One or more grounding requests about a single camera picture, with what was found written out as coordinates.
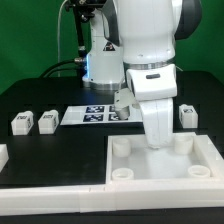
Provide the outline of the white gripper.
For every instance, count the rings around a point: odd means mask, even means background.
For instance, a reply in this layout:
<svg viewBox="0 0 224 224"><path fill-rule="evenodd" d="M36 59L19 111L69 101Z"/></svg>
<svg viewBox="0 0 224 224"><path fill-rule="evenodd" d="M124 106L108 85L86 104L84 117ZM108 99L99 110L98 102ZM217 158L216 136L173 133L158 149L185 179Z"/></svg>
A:
<svg viewBox="0 0 224 224"><path fill-rule="evenodd" d="M132 91L124 88L115 92L115 113L126 120L130 116L129 106L137 101L148 145L151 148L168 145L173 137L173 98L177 96L175 65L150 70L128 69L126 77Z"/></svg>

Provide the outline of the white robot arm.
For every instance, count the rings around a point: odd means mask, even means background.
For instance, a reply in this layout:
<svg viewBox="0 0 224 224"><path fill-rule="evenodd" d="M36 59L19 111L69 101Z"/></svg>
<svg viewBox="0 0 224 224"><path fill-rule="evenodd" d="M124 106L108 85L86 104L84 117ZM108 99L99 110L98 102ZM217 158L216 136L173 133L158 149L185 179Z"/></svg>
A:
<svg viewBox="0 0 224 224"><path fill-rule="evenodd" d="M201 0L83 0L81 6L92 38L84 85L114 90L122 119L138 106L148 145L168 144L177 95L175 42L198 27Z"/></svg>

